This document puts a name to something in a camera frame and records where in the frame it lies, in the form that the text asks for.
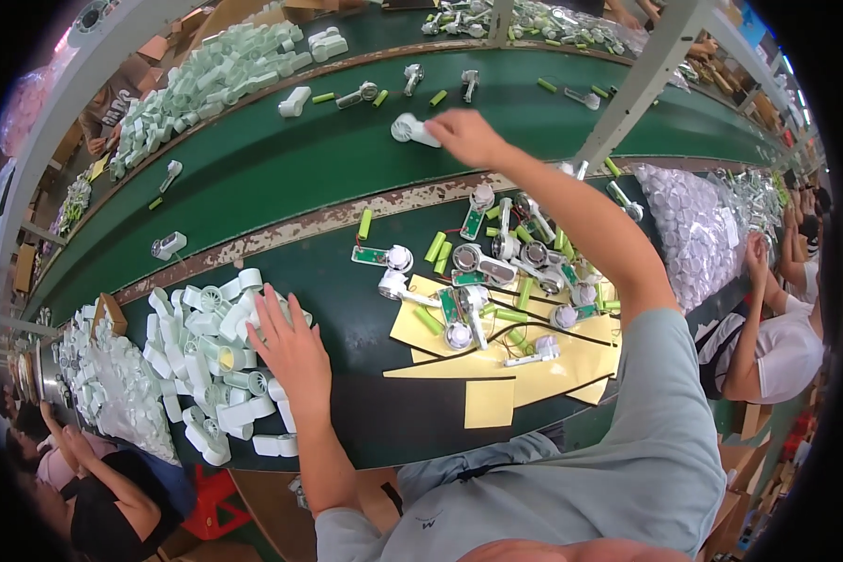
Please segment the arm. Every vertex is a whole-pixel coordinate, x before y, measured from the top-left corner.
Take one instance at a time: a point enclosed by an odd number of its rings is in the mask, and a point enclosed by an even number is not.
[[[459,161],[495,169],[549,208],[574,246],[615,284],[622,329],[645,310],[679,309],[649,239],[608,197],[506,143],[477,111],[450,110],[425,127]]]
[[[53,412],[50,409],[50,403],[46,400],[40,401],[40,413],[44,417],[46,429],[50,430],[50,435],[53,435],[53,440],[56,442],[56,447],[59,448],[59,453],[63,455],[63,459],[66,461],[66,464],[69,465],[69,468],[72,469],[72,472],[77,474],[78,458],[75,457],[74,453],[69,448],[66,437],[63,435],[63,428],[59,426],[59,423],[57,423],[55,419],[53,419]]]
[[[798,251],[797,246],[797,230],[787,227],[784,231],[784,243],[780,246],[780,264],[777,269],[781,277],[793,283],[799,292],[806,292],[806,268],[793,259],[794,253]]]
[[[756,340],[759,337],[759,321],[762,320],[762,302],[768,283],[768,262],[765,242],[759,233],[751,233],[747,240],[746,262],[753,280],[753,301],[750,313],[743,323],[740,337],[733,348],[731,363],[727,368],[722,394],[728,400],[755,400],[762,397],[759,382],[759,366],[756,364]]]
[[[162,512],[150,497],[131,480],[125,478],[97,458],[90,444],[77,428],[67,425],[63,430],[68,444],[81,466],[109,488],[118,499],[115,504],[135,530],[140,540],[146,540],[159,524]]]
[[[284,319],[275,290],[266,283],[266,299],[257,295],[263,343],[247,323],[250,343],[275,373],[290,401],[299,432],[300,474],[313,517],[335,507],[362,511],[356,469],[331,425],[331,361],[318,325],[306,325],[300,304],[288,296],[293,326]]]

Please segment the white plastic parts pile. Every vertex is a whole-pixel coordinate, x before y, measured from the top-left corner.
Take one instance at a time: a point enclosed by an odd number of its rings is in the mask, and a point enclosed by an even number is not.
[[[159,404],[159,380],[140,350],[112,332],[106,310],[93,325],[98,306],[99,299],[76,312],[62,341],[53,348],[54,360],[75,394],[78,412],[101,433],[178,464]]]
[[[740,273],[736,221],[708,180],[647,163],[633,171],[662,237],[669,282],[687,313]]]
[[[166,414],[171,422],[184,421],[185,436],[214,466],[231,459],[228,436],[251,440],[258,455],[296,455],[288,397],[269,371],[257,369],[247,336],[249,323],[262,337],[256,310],[262,293],[259,270],[250,268],[221,287],[188,285],[170,297],[154,288],[148,299],[155,312],[147,317],[144,358],[163,378]],[[288,302],[277,292],[275,298],[290,322]],[[312,324],[312,315],[303,311],[303,318]],[[182,411],[180,396],[196,406]],[[253,422],[276,412],[286,433],[254,435]]]
[[[221,113],[247,94],[277,84],[299,69],[347,52],[336,27],[310,41],[310,51],[297,54],[303,31],[291,22],[274,25],[239,23],[203,39],[180,67],[169,70],[169,84],[134,100],[122,119],[118,152],[110,160],[113,180],[135,168],[146,156],[202,119]]]

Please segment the hand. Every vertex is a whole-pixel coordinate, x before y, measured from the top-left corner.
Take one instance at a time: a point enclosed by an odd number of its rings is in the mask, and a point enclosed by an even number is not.
[[[87,151],[90,152],[92,155],[99,156],[101,152],[103,152],[103,148],[106,146],[106,139],[99,137],[97,139],[91,139],[87,141]]]
[[[256,296],[262,343],[256,329],[247,322],[250,344],[281,383],[290,401],[296,425],[331,422],[331,360],[319,336],[318,325],[310,330],[293,294],[288,306],[293,325],[281,312],[275,289],[265,284],[265,298]]]
[[[618,10],[618,12],[615,14],[615,17],[617,18],[618,23],[624,25],[625,27],[627,27],[629,29],[639,30],[640,28],[642,28],[642,26],[640,25],[640,22],[637,20],[637,18],[633,17],[631,15],[631,13],[628,12],[628,11]]]
[[[69,445],[72,454],[78,459],[78,464],[86,466],[88,463],[97,460],[97,455],[94,454],[90,443],[84,439],[84,435],[78,431],[77,427],[67,425],[63,428],[63,436],[66,438],[66,443]]]
[[[45,422],[53,419],[53,407],[46,400],[40,401],[40,415],[44,418]]]
[[[764,294],[765,283],[768,280],[768,248],[765,246],[765,236],[761,232],[751,232],[747,236],[743,261],[750,272],[753,290]]]
[[[494,168],[510,147],[475,110],[448,110],[424,126],[456,160],[472,168]]]

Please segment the worker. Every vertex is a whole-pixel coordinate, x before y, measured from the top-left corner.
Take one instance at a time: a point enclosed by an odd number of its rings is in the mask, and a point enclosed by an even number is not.
[[[805,219],[815,219],[815,217],[805,216]],[[819,264],[803,255],[799,236],[796,213],[792,205],[787,205],[784,208],[784,239],[780,245],[780,263],[777,265],[777,272],[783,278],[784,290],[799,300],[813,305],[818,299],[818,283],[815,280],[818,277]],[[818,254],[817,239],[814,245],[809,246],[809,251],[813,252],[813,255]]]
[[[425,128],[457,160],[492,169],[548,208],[574,247],[621,296],[622,380],[602,443],[559,454],[530,433],[449,458],[403,466],[405,514],[381,535],[363,514],[357,475],[331,423],[331,365],[288,296],[256,298],[251,344],[290,401],[300,474],[329,562],[368,560],[690,560],[725,490],[697,354],[662,260],[640,227],[591,186],[500,138],[473,110],[449,110]]]
[[[80,476],[62,493],[19,473],[44,522],[91,560],[140,562],[156,554],[183,518],[141,455],[115,451],[99,458],[77,428],[67,425],[63,436]]]
[[[802,392],[821,366],[821,300],[801,302],[777,285],[761,233],[747,237],[744,261],[749,312],[731,312],[697,343],[700,380],[709,399],[776,404]],[[762,321],[763,304],[778,316]]]
[[[146,61],[135,53],[123,62],[78,116],[87,151],[95,156],[103,154],[108,141],[103,137],[103,127],[112,129],[109,141],[117,140],[122,130],[119,122],[131,100],[144,99],[155,88],[156,80]]]
[[[61,491],[75,478],[80,466],[53,416],[50,403],[42,400],[40,411],[50,436],[38,444],[25,433],[11,428],[6,435],[6,452],[18,469],[37,474],[39,479]],[[88,441],[97,458],[118,450],[115,444],[93,433],[81,432],[81,435]]]

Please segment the gray t-shirt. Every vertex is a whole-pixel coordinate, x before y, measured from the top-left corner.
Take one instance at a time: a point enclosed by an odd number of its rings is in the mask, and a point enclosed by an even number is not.
[[[643,312],[624,333],[602,443],[428,492],[383,536],[362,513],[322,512],[320,562],[447,562],[499,539],[637,540],[695,556],[725,491],[712,412],[684,317]]]

